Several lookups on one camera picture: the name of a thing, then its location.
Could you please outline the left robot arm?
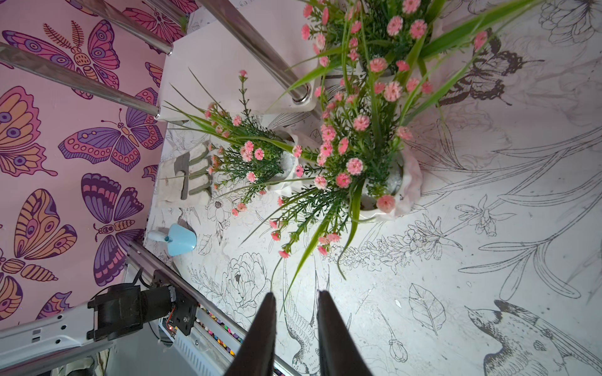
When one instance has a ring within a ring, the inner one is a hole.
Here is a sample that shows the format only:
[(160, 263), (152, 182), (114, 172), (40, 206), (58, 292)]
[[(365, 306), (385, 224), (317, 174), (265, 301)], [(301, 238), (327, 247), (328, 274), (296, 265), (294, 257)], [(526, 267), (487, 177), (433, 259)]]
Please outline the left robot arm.
[(161, 286), (112, 285), (64, 313), (1, 331), (1, 374), (16, 374), (27, 363), (64, 355), (95, 343), (134, 334), (169, 314), (176, 289)]

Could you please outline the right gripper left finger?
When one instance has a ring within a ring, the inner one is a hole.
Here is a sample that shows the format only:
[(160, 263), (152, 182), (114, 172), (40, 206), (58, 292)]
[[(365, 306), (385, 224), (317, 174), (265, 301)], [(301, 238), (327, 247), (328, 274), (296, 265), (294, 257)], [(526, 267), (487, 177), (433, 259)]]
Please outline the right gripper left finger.
[(276, 313), (274, 294), (267, 293), (225, 376), (274, 374)]

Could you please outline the pink plant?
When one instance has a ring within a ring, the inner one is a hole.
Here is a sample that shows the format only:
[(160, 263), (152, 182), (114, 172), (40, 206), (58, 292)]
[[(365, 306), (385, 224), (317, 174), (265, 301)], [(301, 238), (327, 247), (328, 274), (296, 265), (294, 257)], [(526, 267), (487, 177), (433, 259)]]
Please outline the pink plant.
[(166, 103), (167, 108), (182, 114), (201, 132), (227, 144), (211, 157), (209, 172), (223, 178), (215, 185), (216, 189), (241, 185), (240, 202), (233, 208), (236, 216), (245, 211), (256, 196), (270, 190), (285, 190), (291, 194), (305, 177), (304, 167), (293, 154), (293, 141), (262, 126), (249, 108), (248, 78), (247, 71), (240, 70), (241, 113), (231, 114), (216, 100), (205, 108), (197, 107), (199, 115), (190, 114), (169, 101)]
[(345, 75), (341, 88), (328, 97), (318, 82), (316, 95), (324, 108), (321, 145), (293, 145), (304, 167), (302, 189), (285, 194), (270, 216), (272, 237), (280, 240), (291, 224), (296, 228), (282, 246), (288, 258), (311, 225), (317, 227), (305, 254), (327, 255), (343, 233), (354, 236), (364, 210), (398, 216), (405, 194), (401, 188), (410, 164), (402, 154), (412, 139), (409, 122), (434, 106), (447, 88), (434, 89), (428, 73), (409, 70), (383, 81), (378, 72)]
[(385, 60), (385, 69), (398, 71), (397, 62), (413, 65), (455, 50), (478, 33), (525, 12), (531, 1), (509, 1), (471, 17), (440, 36), (435, 34), (445, 1), (306, 1), (302, 38), (312, 42), (317, 67), (297, 79), (288, 92), (344, 65), (369, 67)]

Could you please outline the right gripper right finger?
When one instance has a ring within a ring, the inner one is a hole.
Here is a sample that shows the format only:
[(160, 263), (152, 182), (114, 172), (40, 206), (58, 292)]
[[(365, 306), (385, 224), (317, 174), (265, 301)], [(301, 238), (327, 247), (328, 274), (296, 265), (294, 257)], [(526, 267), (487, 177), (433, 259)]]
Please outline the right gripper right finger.
[(371, 375), (328, 291), (318, 292), (320, 375)]

